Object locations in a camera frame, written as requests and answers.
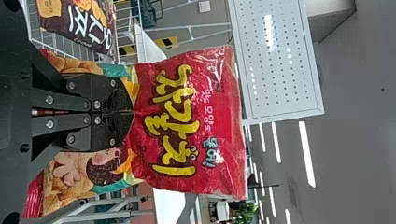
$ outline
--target fluorescent light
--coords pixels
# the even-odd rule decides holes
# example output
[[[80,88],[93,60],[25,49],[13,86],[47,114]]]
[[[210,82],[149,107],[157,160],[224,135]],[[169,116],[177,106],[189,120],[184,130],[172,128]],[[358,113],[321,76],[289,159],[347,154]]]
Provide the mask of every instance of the fluorescent light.
[[[235,63],[235,75],[236,75],[236,79],[239,78],[239,70],[238,70],[238,64]]]
[[[291,224],[290,212],[285,208],[286,224]]]
[[[281,163],[282,159],[280,158],[280,151],[279,151],[279,142],[277,140],[277,132],[276,132],[276,125],[274,122],[271,123],[272,130],[273,130],[273,136],[274,136],[274,145],[275,145],[275,154],[276,154],[276,160],[277,163]]]
[[[251,173],[254,173],[254,171],[253,171],[253,159],[251,159],[251,156],[248,157],[248,162],[250,163],[250,170],[251,170]]]
[[[309,148],[308,134],[304,121],[298,122],[300,127],[301,144],[303,146],[304,162],[308,184],[315,188],[317,186],[315,180],[314,166],[312,165],[311,149]]]
[[[259,183],[256,163],[253,163],[253,171],[254,171],[254,180],[256,180],[256,183]]]
[[[251,130],[250,130],[250,125],[247,126],[247,132],[248,132],[248,140],[251,142]]]
[[[264,212],[262,210],[262,200],[259,200],[259,208],[260,208],[260,217],[264,220]]]
[[[244,126],[244,129],[245,129],[245,137],[246,139],[248,139],[248,127]]]
[[[190,224],[195,224],[195,214],[194,214],[194,209],[191,209],[190,212]]]
[[[262,178],[262,172],[260,172],[260,186],[262,187],[262,197],[265,197],[264,178]]]
[[[266,148],[265,148],[264,130],[262,129],[261,123],[259,124],[259,127],[260,127],[260,138],[262,139],[262,151],[265,152]]]
[[[257,205],[259,203],[259,197],[257,197],[257,189],[254,189],[254,203]]]
[[[195,199],[195,208],[197,210],[197,223],[202,223],[202,217],[201,217],[201,205],[199,202],[199,196]]]
[[[273,211],[273,216],[276,217],[274,193],[272,191],[272,187],[270,187],[269,190],[270,190],[271,208],[272,208],[272,211]]]

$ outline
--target black metal frame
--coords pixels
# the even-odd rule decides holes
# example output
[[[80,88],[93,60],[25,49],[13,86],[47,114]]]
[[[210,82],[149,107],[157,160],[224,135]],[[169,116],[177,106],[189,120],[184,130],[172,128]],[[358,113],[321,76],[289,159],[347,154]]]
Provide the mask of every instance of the black metal frame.
[[[0,1],[0,18],[0,221],[16,224],[28,184],[58,152],[117,147],[134,115],[119,79],[61,76],[28,41],[18,1]]]

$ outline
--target snack bag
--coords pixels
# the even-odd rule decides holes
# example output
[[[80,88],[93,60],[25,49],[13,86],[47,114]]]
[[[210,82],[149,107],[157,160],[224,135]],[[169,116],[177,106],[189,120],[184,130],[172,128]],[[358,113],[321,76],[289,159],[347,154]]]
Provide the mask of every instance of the snack bag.
[[[136,97],[138,85],[133,79],[133,68],[64,58],[44,49],[40,51],[65,78],[75,76],[75,73],[119,77],[131,100]],[[29,185],[23,217],[43,217],[74,200],[118,191],[142,182],[132,174],[134,156],[131,149],[115,147],[93,153],[58,153]]]
[[[232,47],[135,66],[139,92],[125,142],[132,171],[158,189],[245,199],[246,152]]]
[[[116,9],[111,0],[36,0],[41,29],[62,35],[112,58],[116,50]]]

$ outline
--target food illustration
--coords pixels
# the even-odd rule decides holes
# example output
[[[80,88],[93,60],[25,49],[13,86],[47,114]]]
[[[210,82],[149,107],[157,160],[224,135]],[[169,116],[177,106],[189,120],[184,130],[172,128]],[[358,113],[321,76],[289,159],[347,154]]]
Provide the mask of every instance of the food illustration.
[[[61,16],[61,0],[37,0],[38,12],[44,18]]]
[[[58,153],[44,171],[43,216],[76,199],[94,197],[94,186],[111,186],[123,180],[125,172],[131,170],[122,167],[130,167],[134,155],[122,163],[121,153],[115,147],[95,153]]]
[[[55,53],[49,51],[48,60],[61,73],[94,73],[102,75],[103,70],[96,62],[80,61],[71,58],[64,58],[57,56]]]
[[[35,1],[41,29],[62,35],[86,48],[115,59],[116,11],[112,1]],[[76,66],[67,66],[64,69],[68,68],[76,68]]]
[[[74,0],[74,3],[80,10],[89,11],[91,9],[92,0]]]

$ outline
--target cracker illustration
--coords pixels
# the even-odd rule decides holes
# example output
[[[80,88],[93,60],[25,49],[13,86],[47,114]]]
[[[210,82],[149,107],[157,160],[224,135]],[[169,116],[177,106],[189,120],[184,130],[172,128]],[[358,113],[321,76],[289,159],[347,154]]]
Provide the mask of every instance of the cracker illustration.
[[[38,13],[43,18],[61,16],[61,0],[37,0]]]
[[[107,28],[107,18],[103,10],[101,10],[100,22],[105,28]]]
[[[64,69],[64,65],[66,64],[66,61],[64,58],[57,57],[54,54],[49,54],[48,60],[52,64],[52,66],[55,67],[55,69],[58,72],[62,71],[62,69]]]
[[[88,71],[90,71],[91,73],[94,73],[96,75],[103,74],[102,68],[100,68],[96,63],[82,63],[79,67],[87,69]]]
[[[90,71],[85,68],[69,68],[63,70],[62,73],[90,73]]]
[[[92,11],[93,11],[93,16],[96,19],[100,20],[103,12],[102,12],[102,9],[99,8],[98,2],[96,2],[95,0],[92,0]]]
[[[79,9],[89,11],[91,9],[92,0],[74,0],[74,3]]]
[[[65,58],[65,60],[66,60],[66,64],[64,65],[64,70],[69,68],[78,68],[79,65],[81,64],[80,60],[71,59],[71,58]]]

